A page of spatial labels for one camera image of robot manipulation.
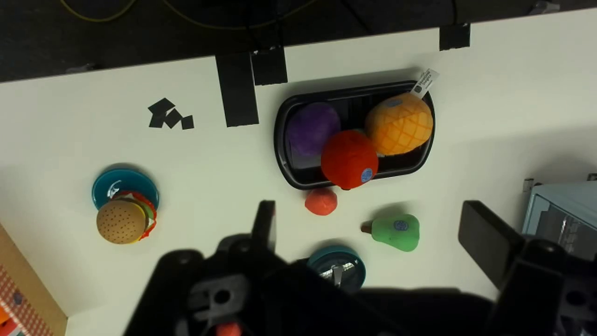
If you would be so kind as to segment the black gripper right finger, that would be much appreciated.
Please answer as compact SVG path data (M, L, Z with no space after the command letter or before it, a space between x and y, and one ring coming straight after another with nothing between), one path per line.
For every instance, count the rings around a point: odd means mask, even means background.
M504 284L511 264L525 247L525 239L478 200L463 204L457 239L497 288Z

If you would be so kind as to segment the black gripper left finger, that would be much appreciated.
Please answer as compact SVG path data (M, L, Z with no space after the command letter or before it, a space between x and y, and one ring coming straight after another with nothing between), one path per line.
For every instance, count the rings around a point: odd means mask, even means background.
M263 200L258 206L258 213L254 219L254 226L250 232L250 241L254 251L273 251L276 238L275 238L275 215L276 204L273 200Z

